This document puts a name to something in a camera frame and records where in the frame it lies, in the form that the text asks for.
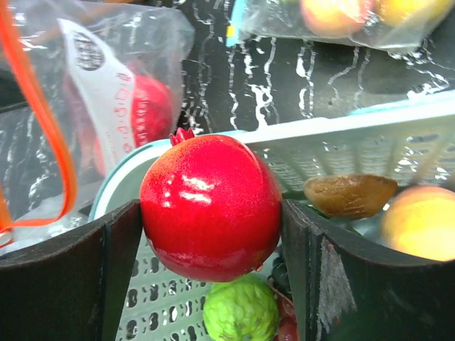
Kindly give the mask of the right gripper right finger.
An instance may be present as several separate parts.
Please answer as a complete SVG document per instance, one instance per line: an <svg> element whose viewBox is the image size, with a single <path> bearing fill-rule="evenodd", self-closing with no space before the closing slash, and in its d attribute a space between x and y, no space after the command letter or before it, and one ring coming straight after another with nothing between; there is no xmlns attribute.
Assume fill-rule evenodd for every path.
<svg viewBox="0 0 455 341"><path fill-rule="evenodd" d="M388 249L282 203L282 244L302 340L453 340L454 263Z"/></svg>

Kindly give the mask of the pink red dragonfruit toy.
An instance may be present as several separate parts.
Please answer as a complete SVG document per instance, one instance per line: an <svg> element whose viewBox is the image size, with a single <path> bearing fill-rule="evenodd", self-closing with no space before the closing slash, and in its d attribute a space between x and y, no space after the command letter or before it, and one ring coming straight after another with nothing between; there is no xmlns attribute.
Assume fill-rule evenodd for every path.
<svg viewBox="0 0 455 341"><path fill-rule="evenodd" d="M172 99L170 90L162 82L136 76L130 115L136 147L165 139L173 131Z"/></svg>

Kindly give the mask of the orange yellow peach toy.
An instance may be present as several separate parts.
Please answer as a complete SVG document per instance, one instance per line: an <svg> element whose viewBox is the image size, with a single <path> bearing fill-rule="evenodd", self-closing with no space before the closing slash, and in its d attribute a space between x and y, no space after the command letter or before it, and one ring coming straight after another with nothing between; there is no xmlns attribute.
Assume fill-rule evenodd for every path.
<svg viewBox="0 0 455 341"><path fill-rule="evenodd" d="M400 193L381 219L382 238L394 250L436 261L454 259L454 192L416 186Z"/></svg>

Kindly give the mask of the orange zipper bag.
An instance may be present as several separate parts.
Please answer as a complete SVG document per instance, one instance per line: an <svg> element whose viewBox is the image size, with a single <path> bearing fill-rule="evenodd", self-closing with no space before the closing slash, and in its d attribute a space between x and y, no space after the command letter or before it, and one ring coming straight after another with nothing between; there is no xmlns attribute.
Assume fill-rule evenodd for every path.
<svg viewBox="0 0 455 341"><path fill-rule="evenodd" d="M137 75L183 100L194 30L177 9L120 1L2 1L1 76L25 104L1 107L1 252L84 220L102 179L136 147Z"/></svg>

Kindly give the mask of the blue zipper plastic bag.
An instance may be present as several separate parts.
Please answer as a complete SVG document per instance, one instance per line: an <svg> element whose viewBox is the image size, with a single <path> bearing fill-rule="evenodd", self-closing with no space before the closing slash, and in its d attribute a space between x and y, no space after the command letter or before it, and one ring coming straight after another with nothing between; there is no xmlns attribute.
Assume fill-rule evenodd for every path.
<svg viewBox="0 0 455 341"><path fill-rule="evenodd" d="M417 49L453 8L453 1L235 1L226 45L262 36L404 54Z"/></svg>

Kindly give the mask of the yellow pear toy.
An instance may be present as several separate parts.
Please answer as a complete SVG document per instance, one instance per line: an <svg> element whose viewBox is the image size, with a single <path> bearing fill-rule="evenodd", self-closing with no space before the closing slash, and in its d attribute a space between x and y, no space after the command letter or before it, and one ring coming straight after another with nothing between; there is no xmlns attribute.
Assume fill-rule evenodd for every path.
<svg viewBox="0 0 455 341"><path fill-rule="evenodd" d="M324 38L343 38L365 25L374 3L363 0L304 0L300 7L304 23L312 33Z"/></svg>

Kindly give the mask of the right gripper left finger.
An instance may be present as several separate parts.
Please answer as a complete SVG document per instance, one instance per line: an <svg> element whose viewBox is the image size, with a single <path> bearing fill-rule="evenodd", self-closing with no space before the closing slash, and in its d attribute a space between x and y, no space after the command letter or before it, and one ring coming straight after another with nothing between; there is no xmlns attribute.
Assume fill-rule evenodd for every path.
<svg viewBox="0 0 455 341"><path fill-rule="evenodd" d="M132 200L1 257L2 340L114 340L141 238Z"/></svg>

